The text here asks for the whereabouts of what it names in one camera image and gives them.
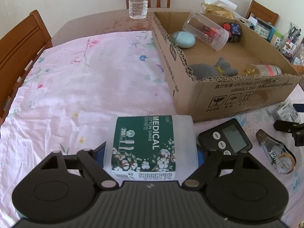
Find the glass jar silver lid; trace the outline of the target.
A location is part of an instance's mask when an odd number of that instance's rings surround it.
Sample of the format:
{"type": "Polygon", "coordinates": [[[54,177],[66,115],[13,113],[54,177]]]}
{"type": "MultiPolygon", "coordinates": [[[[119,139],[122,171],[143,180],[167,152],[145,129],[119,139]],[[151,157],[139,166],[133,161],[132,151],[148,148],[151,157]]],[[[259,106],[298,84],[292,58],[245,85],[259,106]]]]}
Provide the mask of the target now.
{"type": "Polygon", "coordinates": [[[245,76],[278,76],[282,75],[282,70],[275,65],[248,64],[244,69],[243,74],[245,76]]]}

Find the cotton swab box green label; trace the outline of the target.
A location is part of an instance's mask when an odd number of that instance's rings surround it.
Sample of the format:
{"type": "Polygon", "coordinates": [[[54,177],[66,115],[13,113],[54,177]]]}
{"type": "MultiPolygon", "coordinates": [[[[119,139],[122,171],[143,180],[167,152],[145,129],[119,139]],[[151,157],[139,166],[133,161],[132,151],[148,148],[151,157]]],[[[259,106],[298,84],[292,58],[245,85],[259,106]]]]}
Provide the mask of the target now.
{"type": "Polygon", "coordinates": [[[193,120],[188,115],[115,117],[103,169],[124,181],[183,182],[198,169],[193,120]]]}

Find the grey plush toy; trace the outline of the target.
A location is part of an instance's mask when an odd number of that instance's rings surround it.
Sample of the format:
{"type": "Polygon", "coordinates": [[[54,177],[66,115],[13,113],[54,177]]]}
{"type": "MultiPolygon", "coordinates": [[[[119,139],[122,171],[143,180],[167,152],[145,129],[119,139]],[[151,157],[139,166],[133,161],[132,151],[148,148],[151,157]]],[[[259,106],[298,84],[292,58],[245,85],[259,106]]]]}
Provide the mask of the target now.
{"type": "Polygon", "coordinates": [[[215,77],[234,77],[238,74],[238,70],[231,67],[231,64],[220,57],[215,65],[208,65],[204,63],[198,63],[191,65],[190,68],[193,71],[193,75],[197,80],[203,80],[205,78],[215,77]]]}

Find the blue black toy train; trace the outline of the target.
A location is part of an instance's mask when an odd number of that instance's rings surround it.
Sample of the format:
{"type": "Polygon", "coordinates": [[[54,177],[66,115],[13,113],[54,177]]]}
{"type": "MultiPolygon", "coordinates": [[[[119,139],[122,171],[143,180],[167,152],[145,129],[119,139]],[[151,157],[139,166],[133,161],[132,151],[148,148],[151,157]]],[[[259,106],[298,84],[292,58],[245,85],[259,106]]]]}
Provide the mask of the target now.
{"type": "Polygon", "coordinates": [[[241,26],[238,23],[224,23],[223,29],[229,33],[228,42],[239,42],[241,26]]]}

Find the red toy train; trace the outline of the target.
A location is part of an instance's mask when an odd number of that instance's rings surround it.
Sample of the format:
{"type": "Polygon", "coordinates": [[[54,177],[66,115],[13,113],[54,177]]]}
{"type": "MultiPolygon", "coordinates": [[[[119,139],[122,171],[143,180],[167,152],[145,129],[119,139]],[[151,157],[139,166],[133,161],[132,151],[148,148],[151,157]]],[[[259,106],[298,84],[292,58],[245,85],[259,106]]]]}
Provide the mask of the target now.
{"type": "Polygon", "coordinates": [[[206,25],[200,26],[201,36],[200,39],[202,41],[206,41],[208,43],[213,43],[219,38],[219,33],[216,29],[208,27],[206,25]]]}

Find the clear plastic jar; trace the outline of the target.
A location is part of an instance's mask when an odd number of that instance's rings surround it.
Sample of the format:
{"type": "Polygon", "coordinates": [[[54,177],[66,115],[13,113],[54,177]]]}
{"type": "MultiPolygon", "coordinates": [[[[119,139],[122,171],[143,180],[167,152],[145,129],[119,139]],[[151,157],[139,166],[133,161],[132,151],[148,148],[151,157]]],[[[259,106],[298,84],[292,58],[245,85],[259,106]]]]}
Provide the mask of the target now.
{"type": "Polygon", "coordinates": [[[228,31],[198,12],[190,13],[182,29],[216,51],[221,50],[229,38],[228,31]]]}

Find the light blue round case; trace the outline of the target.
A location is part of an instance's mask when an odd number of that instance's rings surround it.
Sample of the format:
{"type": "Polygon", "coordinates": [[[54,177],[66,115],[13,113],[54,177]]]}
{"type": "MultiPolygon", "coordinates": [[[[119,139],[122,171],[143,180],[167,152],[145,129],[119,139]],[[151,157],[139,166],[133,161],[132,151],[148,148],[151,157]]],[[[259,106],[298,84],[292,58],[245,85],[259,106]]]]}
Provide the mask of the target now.
{"type": "Polygon", "coordinates": [[[191,48],[195,45],[195,37],[186,31],[176,31],[170,35],[171,42],[179,48],[191,48]]]}

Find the flat clear labelled box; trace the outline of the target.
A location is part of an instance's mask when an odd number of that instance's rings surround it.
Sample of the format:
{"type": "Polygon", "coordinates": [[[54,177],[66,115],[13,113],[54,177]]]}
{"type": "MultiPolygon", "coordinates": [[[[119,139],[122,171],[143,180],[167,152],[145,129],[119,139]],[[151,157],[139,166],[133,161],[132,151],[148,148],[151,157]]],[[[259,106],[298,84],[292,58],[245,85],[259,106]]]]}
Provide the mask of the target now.
{"type": "Polygon", "coordinates": [[[275,120],[290,121],[294,123],[300,122],[300,116],[290,101],[280,104],[274,109],[272,116],[275,120]]]}

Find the correction tape dispenser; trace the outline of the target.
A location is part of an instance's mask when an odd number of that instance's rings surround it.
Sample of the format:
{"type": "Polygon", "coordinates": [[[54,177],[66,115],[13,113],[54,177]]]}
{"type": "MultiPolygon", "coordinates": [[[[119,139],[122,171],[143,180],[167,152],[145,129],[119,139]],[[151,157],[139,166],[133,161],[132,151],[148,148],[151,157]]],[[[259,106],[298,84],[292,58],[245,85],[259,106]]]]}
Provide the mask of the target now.
{"type": "Polygon", "coordinates": [[[270,164],[279,173],[289,174],[295,169],[296,157],[283,142],[274,139],[262,129],[256,133],[256,139],[270,164]]]}

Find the black digital timer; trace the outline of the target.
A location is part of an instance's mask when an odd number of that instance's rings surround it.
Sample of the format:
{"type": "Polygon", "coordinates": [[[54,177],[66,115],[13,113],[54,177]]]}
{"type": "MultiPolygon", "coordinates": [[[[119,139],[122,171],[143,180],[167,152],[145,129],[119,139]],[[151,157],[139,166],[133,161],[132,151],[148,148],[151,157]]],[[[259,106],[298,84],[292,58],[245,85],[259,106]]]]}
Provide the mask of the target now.
{"type": "Polygon", "coordinates": [[[235,118],[201,132],[198,142],[204,149],[220,151],[224,155],[238,155],[250,151],[253,147],[235,118]]]}

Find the clear pen holder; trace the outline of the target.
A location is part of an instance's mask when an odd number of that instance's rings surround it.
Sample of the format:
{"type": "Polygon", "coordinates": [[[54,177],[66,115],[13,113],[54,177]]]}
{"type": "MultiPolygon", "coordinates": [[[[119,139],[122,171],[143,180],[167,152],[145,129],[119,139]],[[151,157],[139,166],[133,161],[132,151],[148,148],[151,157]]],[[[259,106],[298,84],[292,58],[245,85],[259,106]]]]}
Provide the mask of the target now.
{"type": "Polygon", "coordinates": [[[279,51],[290,60],[298,47],[298,40],[301,36],[301,28],[293,22],[290,23],[288,32],[284,35],[279,51]]]}

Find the small black-lid jar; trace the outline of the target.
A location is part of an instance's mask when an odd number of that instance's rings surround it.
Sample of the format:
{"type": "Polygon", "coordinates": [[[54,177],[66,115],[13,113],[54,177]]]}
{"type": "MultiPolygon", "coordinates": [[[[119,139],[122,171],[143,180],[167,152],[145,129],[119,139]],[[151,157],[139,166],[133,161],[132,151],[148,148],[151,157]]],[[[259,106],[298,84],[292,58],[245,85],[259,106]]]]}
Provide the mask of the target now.
{"type": "Polygon", "coordinates": [[[271,23],[257,19],[255,25],[255,32],[262,38],[266,39],[268,42],[271,40],[271,37],[274,33],[274,29],[275,28],[271,23]]]}

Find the wooden chair far middle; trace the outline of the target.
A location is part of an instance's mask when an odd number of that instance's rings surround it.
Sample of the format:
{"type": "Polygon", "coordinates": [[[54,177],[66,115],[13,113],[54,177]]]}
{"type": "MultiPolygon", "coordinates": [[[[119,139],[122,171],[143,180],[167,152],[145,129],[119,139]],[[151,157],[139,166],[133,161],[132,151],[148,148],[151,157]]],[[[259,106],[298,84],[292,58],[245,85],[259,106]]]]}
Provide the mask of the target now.
{"type": "Polygon", "coordinates": [[[253,15],[255,19],[260,19],[264,22],[269,22],[271,25],[275,26],[279,15],[270,9],[264,7],[263,5],[259,4],[255,0],[252,0],[249,6],[249,9],[247,11],[247,14],[245,16],[246,19],[249,19],[249,17],[253,15]]]}

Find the wooden chair near left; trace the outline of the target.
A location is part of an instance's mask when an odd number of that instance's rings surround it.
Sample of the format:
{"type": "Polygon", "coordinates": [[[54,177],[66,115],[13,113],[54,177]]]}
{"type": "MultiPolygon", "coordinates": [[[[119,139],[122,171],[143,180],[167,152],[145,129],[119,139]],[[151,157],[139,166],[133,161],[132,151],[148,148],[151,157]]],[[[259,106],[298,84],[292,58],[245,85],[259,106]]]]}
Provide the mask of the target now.
{"type": "Polygon", "coordinates": [[[32,11],[1,39],[1,123],[33,64],[52,46],[38,10],[32,11]]]}

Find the gold tissue pack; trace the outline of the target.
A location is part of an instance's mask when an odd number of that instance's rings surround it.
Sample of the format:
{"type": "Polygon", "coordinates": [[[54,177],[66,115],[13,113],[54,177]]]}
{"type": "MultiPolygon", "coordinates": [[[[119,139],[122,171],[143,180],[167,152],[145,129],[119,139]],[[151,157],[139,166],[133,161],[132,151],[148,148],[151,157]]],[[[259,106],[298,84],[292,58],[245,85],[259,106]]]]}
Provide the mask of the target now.
{"type": "Polygon", "coordinates": [[[200,13],[235,20],[237,5],[229,0],[205,0],[201,3],[200,13]]]}

